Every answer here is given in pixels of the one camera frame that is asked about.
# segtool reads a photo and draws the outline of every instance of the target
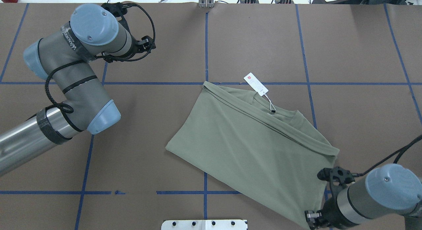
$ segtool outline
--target green fabric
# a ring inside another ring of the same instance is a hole
[[[339,153],[299,111],[271,115],[257,92],[205,82],[166,149],[231,188],[309,229],[326,182],[317,178]]]

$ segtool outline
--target tag string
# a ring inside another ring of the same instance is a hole
[[[265,93],[264,96],[268,99],[268,101],[270,102],[270,110],[271,112],[276,112],[276,107],[273,105],[273,103],[271,102],[270,98],[268,97],[268,95]]]

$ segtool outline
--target folded garment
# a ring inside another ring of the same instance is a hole
[[[299,111],[209,82],[166,149],[305,229],[327,183],[317,173],[339,153]]]

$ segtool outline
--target blue joint cap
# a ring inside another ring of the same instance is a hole
[[[407,210],[422,200],[422,184],[409,169],[399,164],[386,164],[368,173],[366,191],[380,205]]]
[[[40,43],[41,39],[37,42],[30,45],[24,51],[24,61],[28,68],[32,70],[36,76],[41,78],[42,80],[46,80],[48,74],[45,72],[43,66],[41,65],[40,55],[38,54],[38,44]]]
[[[71,15],[71,28],[76,37],[89,45],[106,45],[119,32],[116,18],[104,8],[86,3],[75,9]]]
[[[92,119],[91,123],[86,129],[91,134],[98,134],[99,132],[117,123],[121,117],[122,116],[117,109],[116,104],[114,104],[113,100],[110,100]]]

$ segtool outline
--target white bracket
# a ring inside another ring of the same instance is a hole
[[[248,230],[248,221],[225,220],[167,220],[161,230]]]
[[[214,4],[214,0],[199,0],[200,8],[213,8]]]

